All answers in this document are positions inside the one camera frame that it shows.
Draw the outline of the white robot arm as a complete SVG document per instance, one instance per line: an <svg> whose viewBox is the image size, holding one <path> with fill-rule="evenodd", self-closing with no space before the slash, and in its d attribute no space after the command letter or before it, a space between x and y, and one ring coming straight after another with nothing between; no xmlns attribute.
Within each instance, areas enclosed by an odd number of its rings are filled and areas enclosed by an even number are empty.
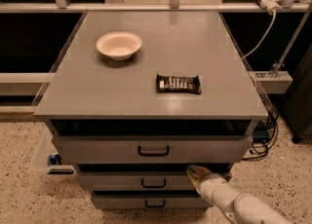
<svg viewBox="0 0 312 224"><path fill-rule="evenodd" d="M261 199L236 190L218 173L195 165L186 172L202 199L216 206L230 224L292 224Z"/></svg>

